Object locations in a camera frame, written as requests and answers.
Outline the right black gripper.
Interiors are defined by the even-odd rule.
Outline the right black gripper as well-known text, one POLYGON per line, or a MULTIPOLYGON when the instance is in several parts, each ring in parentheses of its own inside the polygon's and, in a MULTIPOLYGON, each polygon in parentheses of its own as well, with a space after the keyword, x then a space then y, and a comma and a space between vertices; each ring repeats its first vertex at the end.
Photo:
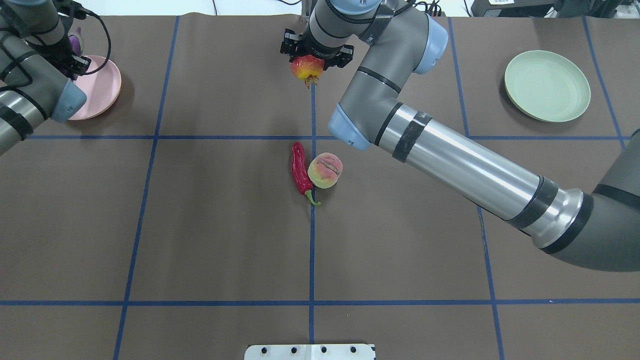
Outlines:
POLYGON ((324 62, 324 69, 342 69, 354 59, 355 47, 350 44, 327 47, 320 44, 310 33, 297 34, 294 30, 286 28, 279 52, 288 55, 289 63, 293 63, 295 59, 312 56, 324 62))

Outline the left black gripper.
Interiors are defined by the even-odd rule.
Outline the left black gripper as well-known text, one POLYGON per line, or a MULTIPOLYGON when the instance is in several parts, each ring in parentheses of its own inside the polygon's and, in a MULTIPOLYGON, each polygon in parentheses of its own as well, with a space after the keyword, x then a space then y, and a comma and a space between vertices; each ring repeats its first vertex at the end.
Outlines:
POLYGON ((59 71, 72 81, 86 75, 92 60, 84 55, 77 55, 73 50, 59 51, 59 71))

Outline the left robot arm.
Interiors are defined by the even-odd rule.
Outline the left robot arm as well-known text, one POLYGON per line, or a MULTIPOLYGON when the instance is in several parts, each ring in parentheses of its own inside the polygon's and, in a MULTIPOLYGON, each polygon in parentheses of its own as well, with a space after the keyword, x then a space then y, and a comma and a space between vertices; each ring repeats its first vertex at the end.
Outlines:
POLYGON ((64 123, 87 102, 75 80, 90 60, 73 50, 70 31, 87 10, 73 0, 1 2, 0 152, 47 120, 64 123))

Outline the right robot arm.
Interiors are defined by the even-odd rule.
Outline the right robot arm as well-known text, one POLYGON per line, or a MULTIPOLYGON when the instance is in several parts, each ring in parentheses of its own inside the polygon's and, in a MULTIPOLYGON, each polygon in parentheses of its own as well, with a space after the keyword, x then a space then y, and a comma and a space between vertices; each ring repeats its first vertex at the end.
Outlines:
POLYGON ((369 48, 330 118, 334 137, 357 150, 380 147, 555 259, 595 271, 640 269, 638 132, 592 193, 562 189, 398 100, 410 75, 429 71, 449 41, 443 26, 411 4, 318 0, 302 33, 285 31, 280 52, 343 68, 353 35, 369 48))

